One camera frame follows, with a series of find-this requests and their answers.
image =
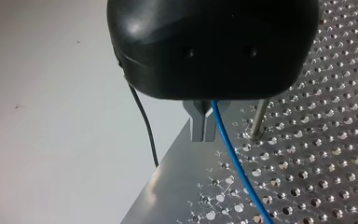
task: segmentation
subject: black device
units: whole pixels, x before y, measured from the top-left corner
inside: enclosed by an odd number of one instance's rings
[[[269,98],[298,77],[318,0],[108,0],[128,82],[173,100]]]

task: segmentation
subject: perforated metal sheet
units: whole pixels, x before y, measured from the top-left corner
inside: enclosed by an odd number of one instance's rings
[[[257,102],[224,114],[275,223],[358,224],[358,1],[325,1],[323,11],[304,70],[272,99],[260,141],[244,138]],[[189,136],[187,124],[122,223],[260,222],[220,137]]]

